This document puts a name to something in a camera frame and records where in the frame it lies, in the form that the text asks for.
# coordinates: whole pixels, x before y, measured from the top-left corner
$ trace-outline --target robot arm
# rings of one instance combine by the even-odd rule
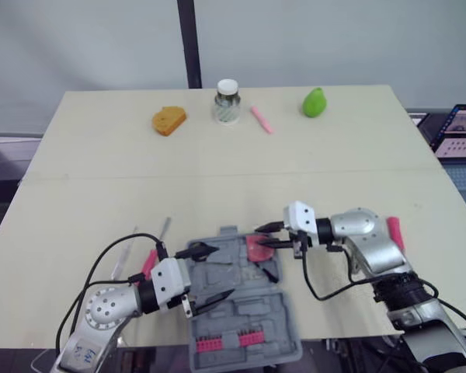
[[[88,300],[83,317],[50,373],[96,373],[106,356],[117,345],[117,337],[134,317],[158,311],[167,312],[183,305],[187,318],[199,315],[226,299],[233,290],[225,291],[196,306],[188,298],[190,276],[183,258],[201,260],[217,248],[202,245],[183,250],[176,257],[166,257],[151,271],[151,280],[138,286],[107,287]]]
[[[357,208],[330,218],[316,218],[314,209],[296,201],[283,211],[283,222],[269,223],[257,232],[277,232],[285,228],[290,240],[267,239],[259,244],[293,247],[295,258],[307,247],[344,244],[351,256],[353,271],[362,270],[371,282],[376,302],[384,302],[388,318],[417,361],[439,365],[447,370],[443,357],[458,354],[466,361],[466,339],[445,312],[439,300],[423,288],[410,263],[385,231],[379,217]]]

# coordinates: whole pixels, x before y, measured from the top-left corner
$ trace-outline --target toast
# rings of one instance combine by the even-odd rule
[[[179,106],[164,106],[152,118],[152,126],[162,136],[169,136],[186,119],[185,110]]]

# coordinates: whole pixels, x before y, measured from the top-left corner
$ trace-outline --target gray toolbox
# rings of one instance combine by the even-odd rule
[[[190,296],[202,305],[210,296],[234,288],[216,308],[190,319],[190,368],[215,373],[296,361],[302,357],[301,339],[294,327],[290,301],[264,272],[247,258],[245,237],[236,227],[223,227],[218,237],[196,239],[219,250],[204,262],[187,260]],[[260,262],[281,281],[276,252]],[[203,351],[204,343],[216,350]]]

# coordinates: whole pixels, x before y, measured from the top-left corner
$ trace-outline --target pink tool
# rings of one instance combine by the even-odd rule
[[[223,341],[221,337],[209,338],[204,337],[200,338],[196,342],[196,352],[210,352],[210,351],[217,351],[223,349]]]
[[[150,254],[148,254],[148,258],[147,260],[145,260],[143,268],[141,268],[142,274],[145,275],[145,280],[148,280],[150,278],[150,271],[152,270],[152,268],[155,267],[156,261],[157,261],[157,250],[153,249],[150,251]]]
[[[250,108],[250,111],[252,111],[252,114],[254,114],[254,117],[257,118],[257,120],[259,121],[259,124],[263,126],[264,131],[266,131],[268,134],[272,134],[274,132],[273,129],[271,128],[270,122],[268,122],[267,119],[261,115],[261,113],[259,112],[259,109],[257,109],[255,106],[252,106]]]
[[[263,262],[271,259],[274,254],[272,247],[262,246],[257,243],[260,239],[266,239],[264,235],[248,235],[245,238],[247,242],[247,257],[251,262]]]
[[[404,241],[402,240],[400,219],[396,216],[391,216],[390,218],[387,218],[387,226],[391,240],[397,244],[398,248],[402,252],[404,252],[405,246]]]
[[[239,336],[240,347],[247,347],[253,344],[264,343],[264,332],[253,332]]]

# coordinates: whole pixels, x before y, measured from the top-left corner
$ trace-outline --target white table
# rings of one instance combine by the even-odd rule
[[[135,225],[158,234],[171,216],[165,241],[174,252],[222,225],[250,232],[279,220],[296,199],[320,216],[357,206],[399,216],[412,265],[466,312],[466,206],[393,92],[326,87],[329,107],[308,119],[297,105],[309,90],[241,90],[244,107],[256,104],[273,135],[246,111],[235,127],[213,122],[209,89],[67,93],[0,228],[0,347],[52,347],[93,260]],[[166,105],[189,115],[168,138],[150,128]],[[151,247],[135,241],[125,274]],[[320,303],[300,261],[280,254],[302,338],[394,332],[369,286]],[[95,279],[109,278],[118,255],[101,262]],[[321,293],[345,284],[342,256],[308,257]],[[133,320],[124,336],[147,346],[187,343],[186,333],[177,308]]]

